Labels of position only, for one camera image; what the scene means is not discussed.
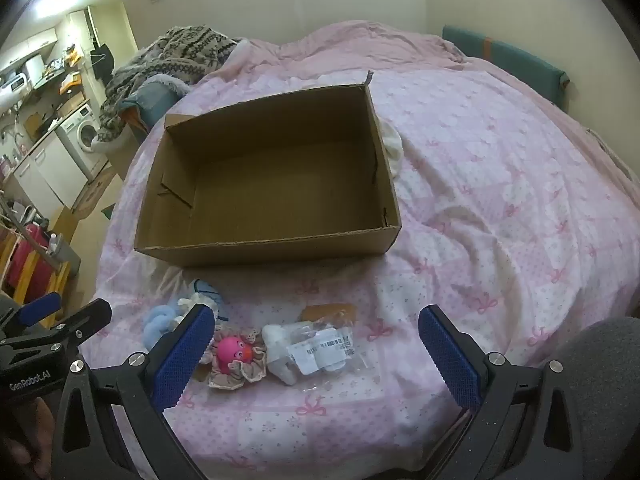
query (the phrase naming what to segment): teal headboard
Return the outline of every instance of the teal headboard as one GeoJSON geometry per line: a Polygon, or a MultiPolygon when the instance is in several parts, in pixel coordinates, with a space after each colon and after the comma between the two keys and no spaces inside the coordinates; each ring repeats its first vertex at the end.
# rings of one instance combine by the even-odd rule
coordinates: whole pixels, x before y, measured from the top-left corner
{"type": "Polygon", "coordinates": [[[510,44],[462,28],[445,25],[442,37],[455,44],[466,56],[492,62],[564,109],[564,90],[569,84],[569,77],[563,70],[510,44]]]}

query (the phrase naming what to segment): open cardboard box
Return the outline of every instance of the open cardboard box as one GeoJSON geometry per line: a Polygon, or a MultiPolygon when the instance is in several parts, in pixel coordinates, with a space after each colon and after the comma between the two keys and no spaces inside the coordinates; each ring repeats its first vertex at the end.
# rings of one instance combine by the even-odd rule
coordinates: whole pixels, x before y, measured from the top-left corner
{"type": "Polygon", "coordinates": [[[383,254],[401,228],[366,84],[167,115],[135,248],[191,267],[383,254]]]}

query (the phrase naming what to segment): kitchen cabinet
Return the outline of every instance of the kitchen cabinet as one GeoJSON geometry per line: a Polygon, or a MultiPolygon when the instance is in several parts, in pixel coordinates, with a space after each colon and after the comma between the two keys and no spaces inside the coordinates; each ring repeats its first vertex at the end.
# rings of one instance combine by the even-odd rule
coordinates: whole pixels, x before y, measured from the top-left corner
{"type": "Polygon", "coordinates": [[[31,36],[27,43],[29,45],[30,52],[36,52],[41,48],[45,48],[49,45],[53,45],[58,40],[56,36],[56,29],[50,28],[49,30],[44,30],[36,34],[35,36],[31,36]]]}
{"type": "Polygon", "coordinates": [[[88,179],[58,136],[50,133],[28,159],[62,203],[71,209],[88,179]]]}
{"type": "Polygon", "coordinates": [[[0,72],[4,72],[4,70],[8,69],[11,65],[17,64],[21,59],[28,57],[29,53],[29,43],[27,41],[18,43],[16,46],[5,50],[0,54],[0,72]]]}
{"type": "Polygon", "coordinates": [[[43,57],[46,58],[46,53],[50,54],[57,40],[56,29],[48,28],[5,50],[0,54],[0,73],[17,71],[25,61],[36,54],[44,54],[43,57]]]}
{"type": "Polygon", "coordinates": [[[54,218],[62,209],[62,202],[47,185],[47,181],[37,170],[35,163],[28,158],[21,162],[14,175],[10,176],[3,186],[7,196],[20,202],[26,196],[45,218],[54,218]]]}

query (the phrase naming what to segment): pink bedsheet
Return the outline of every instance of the pink bedsheet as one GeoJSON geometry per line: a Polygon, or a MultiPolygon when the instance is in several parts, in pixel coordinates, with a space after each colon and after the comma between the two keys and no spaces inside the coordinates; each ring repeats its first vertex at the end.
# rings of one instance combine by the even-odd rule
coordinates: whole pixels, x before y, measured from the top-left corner
{"type": "Polygon", "coordinates": [[[92,367],[143,349],[142,317],[195,276],[219,288],[243,326],[293,321],[307,304],[358,307],[369,374],[312,394],[275,379],[231,394],[191,381],[165,411],[211,478],[356,479],[419,468],[457,413],[418,339],[427,304],[517,364],[630,307],[640,278],[638,190],[579,124],[440,38],[347,22],[282,47],[253,41],[172,111],[362,82],[367,70],[376,111],[404,147],[403,228],[384,257],[182,272],[132,249],[161,123],[124,184],[97,280],[113,321],[82,349],[92,367]]]}

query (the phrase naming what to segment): hanger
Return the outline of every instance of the hanger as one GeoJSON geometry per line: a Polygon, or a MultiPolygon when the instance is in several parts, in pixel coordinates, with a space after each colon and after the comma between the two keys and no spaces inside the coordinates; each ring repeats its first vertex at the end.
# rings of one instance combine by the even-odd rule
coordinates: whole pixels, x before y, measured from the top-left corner
{"type": "Polygon", "coordinates": [[[98,58],[96,61],[91,63],[91,66],[93,66],[93,65],[95,65],[97,63],[100,63],[104,58],[107,57],[106,54],[89,54],[89,56],[92,58],[92,60],[93,60],[94,57],[98,58]]]}

